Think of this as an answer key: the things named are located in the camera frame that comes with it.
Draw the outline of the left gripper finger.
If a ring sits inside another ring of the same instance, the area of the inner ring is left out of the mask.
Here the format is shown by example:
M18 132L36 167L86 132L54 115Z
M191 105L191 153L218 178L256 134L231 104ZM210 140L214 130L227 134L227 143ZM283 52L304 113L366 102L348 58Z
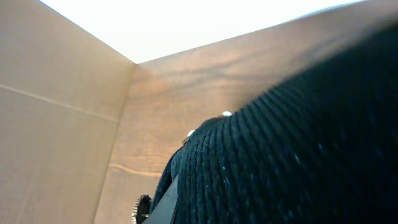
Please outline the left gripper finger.
M132 210L132 224L143 224L149 216L152 199L149 195L141 195Z

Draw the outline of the black knit cardigan gold buttons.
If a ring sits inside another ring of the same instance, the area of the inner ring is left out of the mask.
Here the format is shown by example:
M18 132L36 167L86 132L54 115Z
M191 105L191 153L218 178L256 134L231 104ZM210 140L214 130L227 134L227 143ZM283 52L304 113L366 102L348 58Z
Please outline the black knit cardigan gold buttons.
M176 223L396 223L397 26L205 121L169 160Z

